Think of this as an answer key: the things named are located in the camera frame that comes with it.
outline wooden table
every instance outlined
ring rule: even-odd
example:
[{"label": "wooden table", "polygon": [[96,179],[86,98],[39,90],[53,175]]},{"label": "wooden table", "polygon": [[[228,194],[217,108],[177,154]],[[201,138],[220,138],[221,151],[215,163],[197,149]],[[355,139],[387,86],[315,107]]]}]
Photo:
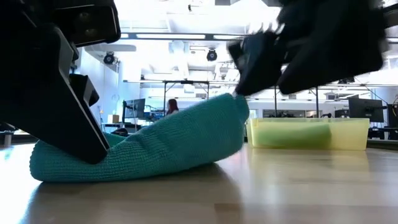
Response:
[{"label": "wooden table", "polygon": [[180,174],[41,184],[33,145],[0,151],[0,223],[314,223],[398,220],[398,153],[243,150]]}]

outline microfiber cloth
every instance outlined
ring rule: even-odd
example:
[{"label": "microfiber cloth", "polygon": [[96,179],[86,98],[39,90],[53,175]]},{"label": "microfiber cloth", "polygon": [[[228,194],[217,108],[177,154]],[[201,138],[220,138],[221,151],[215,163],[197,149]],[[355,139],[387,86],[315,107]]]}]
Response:
[{"label": "microfiber cloth", "polygon": [[248,116],[244,97],[216,96],[129,137],[105,134],[111,147],[97,165],[39,141],[30,157],[30,173],[45,182],[109,182],[179,172],[239,151]]}]

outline woman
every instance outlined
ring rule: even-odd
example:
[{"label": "woman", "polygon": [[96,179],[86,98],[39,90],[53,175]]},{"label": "woman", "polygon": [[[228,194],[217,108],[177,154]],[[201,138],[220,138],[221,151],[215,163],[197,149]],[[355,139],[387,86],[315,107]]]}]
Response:
[{"label": "woman", "polygon": [[167,111],[167,114],[166,114],[166,116],[167,115],[170,115],[170,114],[175,114],[175,113],[178,113],[179,112],[179,109],[178,109],[178,106],[177,106],[177,100],[175,100],[175,99],[169,99],[169,102],[167,103],[167,105],[168,105],[168,111]]}]

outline red hair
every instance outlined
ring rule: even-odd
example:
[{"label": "red hair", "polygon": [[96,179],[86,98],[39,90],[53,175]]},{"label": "red hair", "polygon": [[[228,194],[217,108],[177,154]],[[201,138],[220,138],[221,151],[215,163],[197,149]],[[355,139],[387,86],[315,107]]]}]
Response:
[{"label": "red hair", "polygon": [[177,106],[177,100],[169,99],[169,110],[166,115],[172,114],[174,111],[179,111]]}]

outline yellow plastic bin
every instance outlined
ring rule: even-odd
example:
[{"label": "yellow plastic bin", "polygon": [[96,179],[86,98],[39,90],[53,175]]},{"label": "yellow plastic bin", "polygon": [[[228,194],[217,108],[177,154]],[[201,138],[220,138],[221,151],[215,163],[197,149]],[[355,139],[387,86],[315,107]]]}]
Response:
[{"label": "yellow plastic bin", "polygon": [[256,118],[246,129],[252,147],[363,151],[369,119]]}]

